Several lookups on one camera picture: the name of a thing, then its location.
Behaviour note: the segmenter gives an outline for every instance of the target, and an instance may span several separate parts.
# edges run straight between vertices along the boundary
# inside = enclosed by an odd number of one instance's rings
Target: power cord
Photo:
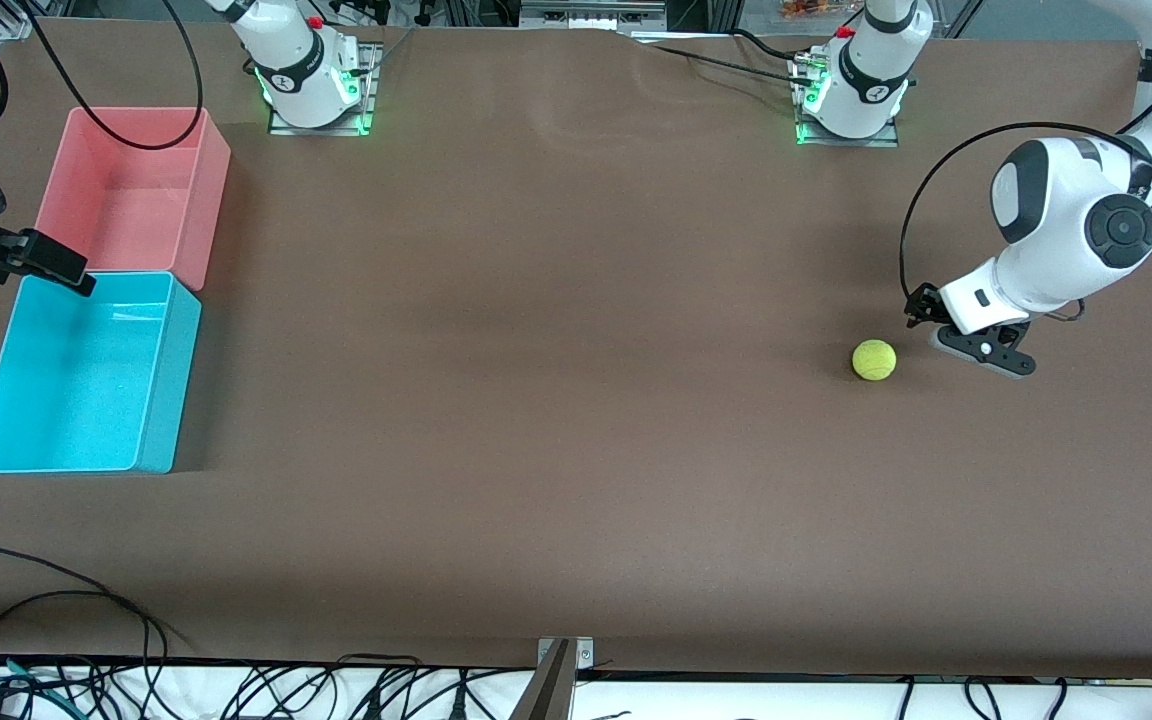
[[[982,688],[984,688],[984,696],[990,698],[990,707],[992,707],[993,710],[993,717],[984,714],[984,711],[980,710],[980,706],[978,706],[977,703],[975,703],[975,698],[972,697],[972,684],[979,684]],[[972,676],[971,679],[964,680],[963,696],[968,698],[968,705],[972,706],[972,711],[980,718],[980,720],[1002,720],[1002,711],[998,710],[998,698],[993,697],[993,691],[990,688],[990,684],[984,682],[984,680],[978,679],[977,676]]]
[[[812,81],[802,77],[790,77],[787,74],[773,73],[768,70],[760,70],[758,68],[750,68],[748,65],[728,63],[727,60],[719,60],[717,58],[708,58],[707,55],[698,55],[695,53],[689,53],[685,50],[674,50],[673,47],[665,47],[662,45],[652,45],[655,50],[662,53],[668,53],[672,55],[681,55],[682,58],[690,58],[692,60],[700,60],[702,63],[719,65],[719,67],[732,68],[733,70],[740,70],[741,73],[749,73],[751,76],[763,76],[782,82],[790,83],[790,85],[812,85]]]
[[[864,14],[864,12],[865,9],[862,6],[858,10],[856,10],[856,13],[851,14],[850,18],[847,18],[846,22],[842,23],[842,26],[849,26],[851,23],[856,22],[856,18],[858,18],[861,14]],[[772,55],[773,58],[781,60],[793,60],[795,59],[795,55],[799,53],[806,53],[806,51],[812,50],[812,46],[808,45],[806,47],[803,47],[803,50],[795,50],[791,53],[785,53],[785,51],[774,50],[774,47],[768,45],[766,41],[763,41],[761,37],[756,36],[753,32],[749,32],[748,29],[742,29],[738,26],[730,29],[730,31],[727,31],[727,35],[730,35],[732,37],[744,37],[745,40],[752,41],[755,47],[761,50],[764,54]]]
[[[1060,687],[1060,692],[1056,694],[1056,702],[1052,703],[1052,706],[1047,710],[1046,720],[1056,720],[1056,715],[1060,714],[1060,708],[1064,706],[1064,697],[1069,696],[1069,682],[1064,679],[1056,679],[1056,684]],[[986,715],[986,712],[977,705],[975,697],[972,697],[972,685],[980,685],[984,689],[984,694],[990,700],[990,708],[993,711],[993,717]],[[1002,711],[998,707],[998,699],[993,697],[993,689],[990,684],[984,682],[983,679],[977,676],[970,676],[970,679],[963,682],[963,696],[967,698],[968,705],[972,707],[975,714],[977,714],[980,720],[1002,720]],[[909,694],[905,695],[905,702],[909,702]],[[904,720],[905,706],[901,706],[901,720]]]
[[[896,714],[896,720],[905,720],[905,714],[909,712],[909,702],[914,700],[914,675],[905,675],[903,680],[905,681],[905,696],[901,697],[900,712]]]
[[[470,670],[461,670],[461,682],[456,684],[456,698],[452,702],[452,712],[447,715],[447,720],[470,720],[470,717],[465,714],[465,694],[468,691],[468,685],[470,685]]]
[[[180,143],[184,142],[184,138],[189,137],[189,135],[191,135],[192,131],[195,131],[195,128],[198,127],[198,119],[202,118],[202,71],[200,69],[198,69],[198,56],[195,55],[194,45],[191,41],[189,41],[189,33],[184,29],[184,23],[180,22],[180,15],[177,15],[170,1],[169,0],[160,0],[160,1],[164,8],[168,10],[168,14],[172,15],[172,22],[175,23],[175,26],[177,26],[177,30],[180,31],[180,40],[184,43],[185,53],[189,54],[189,65],[194,69],[194,82],[195,86],[197,88],[197,99],[195,100],[195,106],[194,106],[194,119],[189,120],[189,126],[184,128],[184,131],[181,132],[177,137],[172,138],[172,141],[157,142],[157,143],[129,141],[122,135],[119,135],[119,132],[115,132],[114,128],[111,128],[108,127],[108,124],[105,124],[105,120],[101,120],[96,115],[94,111],[92,111],[91,108],[91,105],[88,105],[88,100],[84,99],[81,92],[78,92],[78,88],[74,85],[74,81],[73,78],[69,77],[69,73],[65,69],[65,65],[61,63],[60,58],[56,56],[56,51],[54,50],[54,47],[51,46],[51,40],[47,40],[47,33],[44,32],[44,29],[41,29],[41,23],[38,23],[37,15],[35,15],[31,6],[29,6],[29,3],[20,5],[24,9],[24,14],[28,15],[29,22],[33,24],[33,29],[38,33],[38,41],[41,41],[41,48],[47,54],[47,58],[51,59],[51,63],[56,67],[56,73],[60,73],[60,79],[65,83],[66,88],[69,88],[69,94],[74,96],[74,100],[78,101],[78,106],[82,106],[82,109],[84,111],[84,113],[88,114],[88,118],[91,118],[92,122],[96,123],[97,127],[103,129],[103,131],[105,131],[105,135],[113,137],[114,141],[122,142],[123,145],[127,145],[129,147],[136,147],[137,150],[166,150],[168,147],[175,147],[176,145],[180,145]]]

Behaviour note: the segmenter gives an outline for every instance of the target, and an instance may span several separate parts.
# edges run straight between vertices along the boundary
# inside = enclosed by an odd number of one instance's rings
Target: metal mounting plate
[[[814,46],[809,54],[804,54],[803,61],[798,59],[786,60],[786,67],[790,70],[790,77],[805,77],[817,82],[819,73],[824,73],[824,69],[819,66],[819,58],[823,55],[824,46]],[[814,86],[791,86],[794,123],[799,145],[832,145],[840,147],[896,147],[900,145],[896,136],[896,120],[893,118],[887,119],[887,124],[884,124],[881,131],[874,132],[870,137],[842,137],[829,132],[826,127],[820,124],[820,120],[803,108],[806,97],[813,91]]]
[[[361,41],[356,63],[342,69],[361,69],[364,73],[350,78],[347,83],[356,83],[359,100],[353,108],[319,128],[301,128],[288,123],[278,113],[270,109],[270,135],[358,137],[371,134],[371,118],[376,113],[376,91],[380,86],[380,59],[384,55],[384,44],[380,41]]]
[[[540,638],[536,644],[536,665],[545,659],[545,652],[550,651],[550,644],[559,638]],[[594,666],[594,638],[576,638],[576,669],[589,670]]]

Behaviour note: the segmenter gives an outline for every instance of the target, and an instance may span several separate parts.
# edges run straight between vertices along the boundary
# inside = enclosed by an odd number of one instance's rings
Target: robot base
[[[380,41],[361,41],[358,54],[353,59],[346,59],[346,67],[342,69],[358,69],[361,75],[350,78],[348,82],[356,83],[359,100],[351,108],[344,111],[334,122],[324,127],[302,128],[288,123],[270,108],[270,135],[302,135],[302,136],[328,136],[328,137],[358,137],[371,134],[371,118],[376,113],[376,91],[380,85],[380,60],[384,54],[384,44]]]
[[[888,119],[881,131],[869,137],[842,137],[835,132],[829,132],[820,124],[820,120],[804,109],[804,105],[814,101],[812,96],[823,82],[823,73],[826,73],[824,62],[826,50],[823,45],[813,46],[810,53],[799,53],[794,60],[786,60],[786,67],[790,70],[790,77],[805,77],[817,83],[812,86],[791,86],[790,97],[794,100],[794,122],[797,128],[799,145],[833,145],[841,147],[895,147],[900,145],[896,137],[896,120]]]
[[[820,120],[804,113],[799,103],[794,103],[794,122],[799,134],[799,145],[833,145],[840,147],[896,147],[900,145],[896,138],[896,123],[887,120],[878,135],[863,137],[858,141],[852,137],[842,137],[824,129]]]

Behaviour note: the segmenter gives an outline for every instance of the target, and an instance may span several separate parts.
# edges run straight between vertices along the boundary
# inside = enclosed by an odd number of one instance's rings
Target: blue bin
[[[0,473],[166,473],[202,305],[172,273],[24,278],[0,354]]]

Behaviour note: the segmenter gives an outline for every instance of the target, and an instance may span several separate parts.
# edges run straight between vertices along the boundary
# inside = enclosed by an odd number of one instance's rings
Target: metal bracket
[[[786,67],[790,70],[790,77],[802,77],[812,81],[812,85],[791,86],[791,99],[794,100],[794,120],[797,127],[799,145],[833,145],[841,147],[895,147],[899,145],[896,137],[896,120],[887,119],[881,131],[873,136],[859,138],[836,136],[820,124],[820,120],[814,118],[806,109],[819,100],[826,81],[829,78],[829,55],[826,46],[814,45],[806,53],[799,53],[793,60],[786,60]]]
[[[553,647],[554,642],[561,641],[562,638],[540,638],[539,643],[536,643],[536,664],[544,662],[545,655],[548,654],[550,647]],[[594,638],[571,638],[576,641],[576,669],[577,670],[589,670],[590,667],[594,666]]]
[[[302,128],[288,123],[270,106],[270,135],[300,135],[328,137],[358,137],[371,134],[371,118],[376,113],[376,92],[380,86],[382,41],[357,41],[346,46],[342,73],[358,70],[358,77],[344,76],[344,88],[357,92],[358,101],[344,111],[335,122],[319,128]]]
[[[509,720],[571,720],[577,664],[594,660],[593,639],[541,638],[538,655],[536,672]]]

